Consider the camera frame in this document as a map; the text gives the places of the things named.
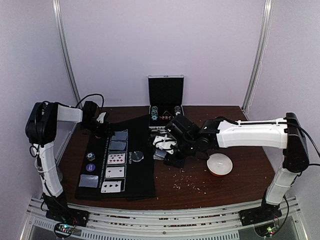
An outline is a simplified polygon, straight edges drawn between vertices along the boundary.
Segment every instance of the wooden table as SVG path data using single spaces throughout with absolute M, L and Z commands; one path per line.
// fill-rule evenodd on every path
M 105 108 L 109 122 L 117 123 L 148 114 L 148 106 Z M 185 116 L 199 126 L 207 119 L 225 116 L 232 120 L 246 120 L 238 106 L 185 106 Z M 157 197 L 127 201 L 122 198 L 101 200 L 75 199 L 80 169 L 89 140 L 89 132 L 74 131 L 63 154 L 60 170 L 69 203 L 128 210 L 173 210 L 215 207 L 261 199 L 275 175 L 262 147 L 231 147 L 209 150 L 226 154 L 233 162 L 233 170 L 224 177 L 212 176 L 205 160 L 188 157 L 184 169 L 166 166 L 155 161 L 154 180 Z

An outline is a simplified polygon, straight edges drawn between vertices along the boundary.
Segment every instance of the black carrying case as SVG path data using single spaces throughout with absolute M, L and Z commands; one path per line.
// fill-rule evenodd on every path
M 165 126 L 175 116 L 175 106 L 180 106 L 181 114 L 184 115 L 182 107 L 184 78 L 183 75 L 148 76 L 150 100 L 149 128 L 152 131 L 164 130 Z M 157 106 L 157 120 L 152 120 L 151 111 L 153 106 Z M 172 115 L 170 119 L 160 118 L 165 111 Z

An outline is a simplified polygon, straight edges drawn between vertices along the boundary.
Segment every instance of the robotic arm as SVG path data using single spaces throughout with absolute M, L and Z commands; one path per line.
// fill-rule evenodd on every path
M 69 208 L 66 194 L 59 181 L 54 156 L 54 140 L 57 122 L 80 123 L 82 129 L 89 129 L 101 138 L 109 133 L 106 122 L 108 114 L 101 112 L 95 118 L 98 105 L 86 101 L 83 109 L 69 107 L 58 102 L 37 102 L 30 114 L 25 133 L 31 143 L 30 153 L 36 158 L 35 165 L 40 175 L 43 199 L 48 211 L 46 217 L 59 222 L 85 227 L 89 213 Z
M 271 185 L 266 189 L 262 204 L 258 208 L 241 211 L 242 225 L 251 225 L 281 216 L 279 205 L 296 177 L 309 166 L 305 135 L 300 131 L 294 113 L 285 118 L 267 121 L 232 121 L 225 117 L 206 120 L 202 127 L 185 116 L 176 116 L 165 129 L 176 140 L 169 154 L 183 159 L 207 149 L 234 146 L 261 146 L 283 149 L 283 161 Z

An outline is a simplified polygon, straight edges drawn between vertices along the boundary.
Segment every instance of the small bowl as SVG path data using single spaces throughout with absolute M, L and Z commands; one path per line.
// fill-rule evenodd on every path
M 215 153 L 210 155 L 206 161 L 206 165 L 210 173 L 216 177 L 223 177 L 229 174 L 233 168 L 231 159 L 221 153 Z

